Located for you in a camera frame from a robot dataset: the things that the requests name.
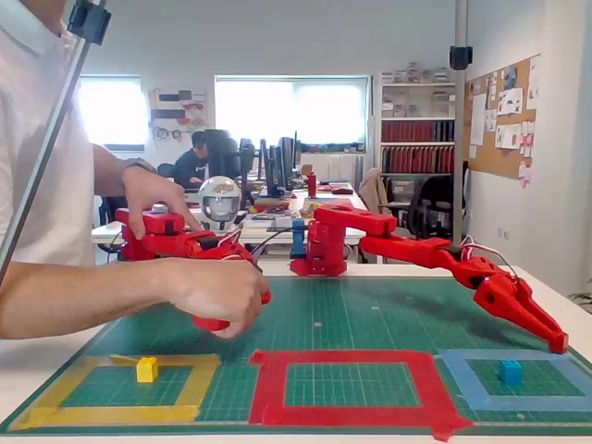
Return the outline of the person's right hand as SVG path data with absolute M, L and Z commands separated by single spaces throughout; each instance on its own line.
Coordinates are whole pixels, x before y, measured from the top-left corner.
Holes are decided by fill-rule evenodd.
M 249 329 L 270 291 L 263 274 L 244 260 L 169 258 L 163 265 L 170 303 L 191 315 L 228 322 L 215 333 L 221 339 L 235 338 Z

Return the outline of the person's left hand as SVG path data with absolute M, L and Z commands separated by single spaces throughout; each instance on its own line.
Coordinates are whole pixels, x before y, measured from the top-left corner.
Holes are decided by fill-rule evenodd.
M 129 208 L 129 226 L 137 240 L 145 235 L 143 212 L 159 203 L 165 204 L 173 213 L 182 215 L 192 230 L 203 229 L 186 205 L 184 190 L 178 184 L 139 166 L 128 167 L 122 179 Z

